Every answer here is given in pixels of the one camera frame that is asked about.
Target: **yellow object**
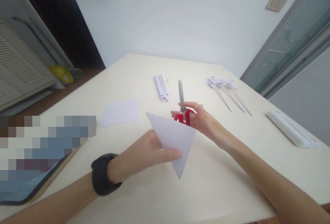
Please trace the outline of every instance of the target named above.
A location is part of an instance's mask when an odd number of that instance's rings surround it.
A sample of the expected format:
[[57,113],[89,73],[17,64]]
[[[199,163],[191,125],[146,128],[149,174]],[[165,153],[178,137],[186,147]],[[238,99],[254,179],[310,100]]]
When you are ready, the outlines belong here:
[[48,66],[49,70],[57,77],[57,79],[63,81],[64,83],[72,83],[73,77],[69,70],[63,65],[52,65]]

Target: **black wristband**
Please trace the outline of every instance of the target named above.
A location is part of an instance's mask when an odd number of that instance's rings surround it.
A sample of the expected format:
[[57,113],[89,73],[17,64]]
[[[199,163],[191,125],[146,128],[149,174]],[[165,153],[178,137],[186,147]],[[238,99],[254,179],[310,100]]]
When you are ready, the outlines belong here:
[[115,158],[117,154],[105,154],[93,161],[91,167],[93,188],[100,196],[109,195],[118,189],[122,183],[113,184],[110,182],[107,173],[109,161]]

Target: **forearm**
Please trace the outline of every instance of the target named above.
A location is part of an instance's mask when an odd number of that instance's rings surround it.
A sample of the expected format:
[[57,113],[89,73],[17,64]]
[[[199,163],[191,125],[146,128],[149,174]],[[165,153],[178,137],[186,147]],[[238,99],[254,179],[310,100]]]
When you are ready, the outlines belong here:
[[55,194],[16,213],[1,224],[66,223],[95,200],[92,173],[89,173]]
[[226,151],[251,177],[284,223],[329,223],[330,216],[310,196],[232,136]]

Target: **red scissors handle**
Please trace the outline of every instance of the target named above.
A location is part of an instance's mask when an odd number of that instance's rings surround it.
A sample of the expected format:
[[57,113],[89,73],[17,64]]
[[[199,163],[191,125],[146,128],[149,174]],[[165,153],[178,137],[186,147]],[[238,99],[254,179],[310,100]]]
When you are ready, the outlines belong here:
[[[186,111],[186,125],[190,126],[190,116],[189,116],[189,113],[193,112],[192,110],[190,109],[187,109]],[[178,113],[176,116],[175,116],[175,119],[174,121],[177,121],[179,120],[180,123],[183,123],[183,115]]]

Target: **hand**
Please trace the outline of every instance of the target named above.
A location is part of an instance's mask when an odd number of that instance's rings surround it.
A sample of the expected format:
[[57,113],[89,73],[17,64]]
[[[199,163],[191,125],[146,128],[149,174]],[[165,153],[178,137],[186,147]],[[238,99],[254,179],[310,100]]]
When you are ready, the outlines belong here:
[[162,148],[155,131],[147,131],[128,149],[109,162],[109,180],[112,183],[123,182],[148,167],[177,160],[182,156],[179,150],[160,150]]
[[[191,112],[189,114],[190,126],[197,129],[200,133],[206,135],[221,149],[225,150],[230,144],[230,140],[234,136],[229,131],[227,131],[214,117],[212,117],[211,114],[205,111],[202,104],[199,105],[196,102],[185,102],[185,106],[191,107],[197,112]],[[173,118],[175,118],[178,113],[178,111],[171,111]]]

